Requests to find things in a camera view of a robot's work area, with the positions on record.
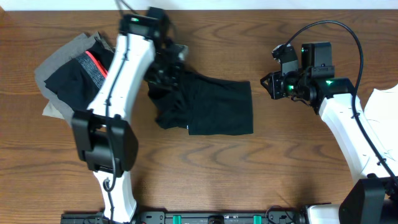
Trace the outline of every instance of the wood grain surface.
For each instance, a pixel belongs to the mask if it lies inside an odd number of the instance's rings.
[[[4,14],[5,14],[4,9],[0,6],[0,21],[2,20]]]
[[[170,11],[189,64],[200,73],[252,86],[254,134],[189,136],[156,125],[147,85],[139,90],[132,128],[139,155],[132,169],[141,205],[178,211],[265,210],[271,205],[341,203],[353,183],[331,131],[311,108],[271,100],[259,80],[279,66],[271,50],[308,23],[336,19],[364,51],[359,96],[398,83],[397,11]],[[6,12],[0,22],[0,222],[58,223],[69,211],[98,211],[103,199],[79,161],[72,131],[42,116],[47,100],[34,69],[78,34],[100,31],[115,43],[116,11]],[[293,44],[329,40],[337,77],[355,82],[352,37],[334,25],[300,34]]]

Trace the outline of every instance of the black cloth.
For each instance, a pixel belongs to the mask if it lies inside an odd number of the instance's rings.
[[[102,66],[109,70],[114,54],[100,42],[88,49]],[[77,58],[71,59],[55,71],[46,81],[45,87],[58,96],[73,110],[85,110],[94,100],[101,86],[95,83]]]
[[[188,128],[191,135],[253,133],[250,82],[185,72],[178,90],[148,86],[148,96],[160,112],[155,121],[161,128]]]

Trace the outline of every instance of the folded clothing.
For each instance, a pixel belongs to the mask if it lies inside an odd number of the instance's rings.
[[[160,111],[155,120],[161,128],[187,128],[191,135],[253,133],[250,82],[185,72],[178,90],[148,86],[148,96]]]
[[[86,34],[80,34],[69,43],[60,47],[35,69],[35,80],[39,90],[43,96],[49,100],[49,103],[54,107],[54,109],[61,113],[61,116],[56,117],[64,118],[69,125],[71,125],[72,116],[74,113],[73,110],[62,100],[59,100],[55,93],[47,89],[45,87],[44,81],[48,79],[63,64],[79,56],[87,49],[92,47],[96,41],[101,42],[105,49],[113,51],[113,48],[109,46],[103,36],[98,32],[94,33],[90,37],[87,37]],[[51,113],[48,114],[48,111],[46,110],[43,111],[43,115],[54,116]]]
[[[45,87],[73,110],[85,110],[105,81],[113,53],[100,42],[55,71]]]

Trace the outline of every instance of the green connector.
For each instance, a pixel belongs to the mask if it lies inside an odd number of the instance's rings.
[[[253,224],[261,224],[261,216],[260,215],[253,216]]]
[[[173,224],[181,224],[181,216],[180,215],[173,216]]]

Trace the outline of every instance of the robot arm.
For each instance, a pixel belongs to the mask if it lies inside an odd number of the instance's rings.
[[[272,72],[261,80],[261,84],[270,93],[272,99],[291,97],[311,106],[316,114],[331,129],[348,163],[354,183],[366,178],[368,174],[389,177],[389,174],[377,164],[378,159],[358,128],[351,100],[353,85],[347,78],[335,78],[335,69],[331,64],[331,45],[329,42],[302,45],[302,68],[299,68],[294,48],[288,46],[285,54],[276,58],[281,71]],[[389,167],[398,172],[398,164],[384,149],[370,127],[361,109],[359,98],[356,108],[359,119],[371,141],[386,160]]]
[[[169,25],[169,18],[162,9],[152,7],[146,16],[125,15],[104,85],[88,111],[76,111],[72,119],[79,158],[87,162],[101,186],[104,216],[118,223],[130,223],[137,207],[132,196],[130,170],[137,156],[138,141],[130,125],[141,82],[145,80],[159,88],[174,89],[178,87],[183,69],[187,47],[167,38]],[[110,104],[106,117],[108,96]],[[111,133],[100,131],[106,125],[110,126]],[[114,189],[107,192],[104,182],[107,180],[112,185],[113,179]]]
[[[355,184],[341,205],[308,206],[304,212],[306,224],[380,223],[382,211],[395,210],[396,190],[390,174],[380,165],[354,119],[351,104],[354,87],[347,78],[335,78],[330,43],[303,44],[301,51],[302,68],[299,68],[292,46],[288,45],[283,54],[273,52],[281,70],[268,74],[261,79],[261,84],[272,99],[291,96],[293,101],[311,106],[320,115],[335,136]],[[365,132],[390,169],[398,173],[397,161],[384,149],[370,127],[357,96],[355,103]],[[384,201],[385,194],[392,200]]]

